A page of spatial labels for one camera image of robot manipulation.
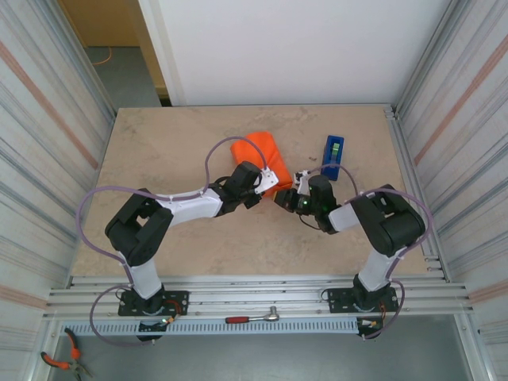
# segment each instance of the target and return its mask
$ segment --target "blue object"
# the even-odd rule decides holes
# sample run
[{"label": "blue object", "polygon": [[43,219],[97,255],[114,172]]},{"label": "blue object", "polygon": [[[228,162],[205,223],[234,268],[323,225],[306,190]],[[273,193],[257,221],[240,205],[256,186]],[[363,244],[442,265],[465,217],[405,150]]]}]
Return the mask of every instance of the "blue object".
[{"label": "blue object", "polygon": [[[323,165],[340,164],[342,159],[343,148],[344,148],[343,137],[335,137],[334,135],[328,135],[328,139],[326,139],[325,151],[323,153]],[[337,179],[339,178],[339,168],[338,167],[322,168],[321,174],[325,175],[330,180],[337,181]]]}]

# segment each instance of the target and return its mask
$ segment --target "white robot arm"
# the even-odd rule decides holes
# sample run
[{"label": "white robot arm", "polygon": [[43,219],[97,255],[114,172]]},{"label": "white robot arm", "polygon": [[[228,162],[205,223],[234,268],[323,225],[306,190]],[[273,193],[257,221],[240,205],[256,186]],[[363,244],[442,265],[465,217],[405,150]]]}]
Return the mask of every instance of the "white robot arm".
[{"label": "white robot arm", "polygon": [[354,300],[344,303],[360,312],[372,311],[389,291],[389,275],[398,261],[398,254],[425,232],[423,220],[402,196],[390,193],[394,189],[390,185],[381,187],[386,192],[362,194],[341,206],[337,205],[325,176],[310,177],[308,171],[303,171],[295,174],[294,180],[298,189],[278,192],[275,203],[290,212],[314,216],[319,229],[328,234],[357,225],[367,234],[371,253],[353,280]]},{"label": "white robot arm", "polygon": [[160,201],[134,194],[106,227],[113,247],[125,258],[133,278],[136,304],[145,314],[160,309],[164,287],[156,272],[153,256],[167,229],[185,221],[204,217],[219,217],[244,204],[247,209],[261,200],[262,194],[278,182],[268,168],[260,170],[243,162],[231,176],[218,179],[207,189],[184,194],[161,195],[170,201]]}]

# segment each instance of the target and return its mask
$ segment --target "wire cutters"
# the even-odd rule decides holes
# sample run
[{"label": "wire cutters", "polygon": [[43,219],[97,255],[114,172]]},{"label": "wire cutters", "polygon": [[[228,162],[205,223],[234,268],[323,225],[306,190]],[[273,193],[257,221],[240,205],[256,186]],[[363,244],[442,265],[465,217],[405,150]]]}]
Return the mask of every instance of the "wire cutters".
[{"label": "wire cutters", "polygon": [[69,336],[69,339],[71,339],[72,360],[70,362],[55,361],[46,352],[41,352],[40,357],[42,357],[42,360],[50,367],[64,369],[65,371],[72,371],[72,373],[74,373],[74,377],[78,381],[81,381],[81,375],[79,374],[79,371],[84,372],[89,377],[94,377],[83,365],[78,362],[79,357],[81,357],[81,352],[78,349],[78,341],[75,334],[69,328],[66,328],[64,332]]}]

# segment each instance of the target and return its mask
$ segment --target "red handle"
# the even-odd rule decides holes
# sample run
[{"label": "red handle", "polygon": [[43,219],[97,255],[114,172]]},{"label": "red handle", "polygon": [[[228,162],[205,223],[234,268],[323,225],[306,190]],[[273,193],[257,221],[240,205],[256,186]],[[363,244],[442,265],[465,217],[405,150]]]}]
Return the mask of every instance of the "red handle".
[{"label": "red handle", "polygon": [[71,365],[69,363],[65,363],[65,362],[62,362],[62,361],[54,361],[54,359],[52,359],[49,354],[47,354],[46,352],[41,352],[40,353],[40,357],[42,357],[42,360],[49,366],[51,367],[54,367],[54,368],[60,368],[60,369],[64,369],[65,371],[68,370]]},{"label": "red handle", "polygon": [[81,352],[78,349],[78,339],[76,339],[74,332],[69,328],[66,328],[64,332],[69,336],[69,339],[71,339],[71,358],[77,360],[81,357]]},{"label": "red handle", "polygon": [[248,323],[248,316],[227,317],[225,322],[226,324]]}]

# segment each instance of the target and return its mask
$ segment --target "marble surface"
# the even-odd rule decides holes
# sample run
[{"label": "marble surface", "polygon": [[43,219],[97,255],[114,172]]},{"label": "marble surface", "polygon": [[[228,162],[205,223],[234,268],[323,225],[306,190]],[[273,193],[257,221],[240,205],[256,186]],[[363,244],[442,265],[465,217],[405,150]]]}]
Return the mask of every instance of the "marble surface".
[{"label": "marble surface", "polygon": [[[381,106],[237,106],[120,109],[98,186],[146,187],[152,193],[179,193],[202,187],[204,159],[224,137],[268,130],[290,172],[320,164],[326,137],[343,136],[342,164],[362,190],[390,183],[404,189],[388,124]],[[211,179],[235,168],[230,142],[210,160]],[[352,197],[348,177],[334,184],[338,202]],[[85,233],[111,250],[107,222],[129,195],[102,192],[93,198]],[[370,245],[360,227],[328,235],[302,224],[297,215],[264,199],[220,218],[170,229],[156,254],[160,275],[356,274]],[[426,272],[420,249],[396,273]],[[114,260],[83,244],[73,275],[123,275]]]}]

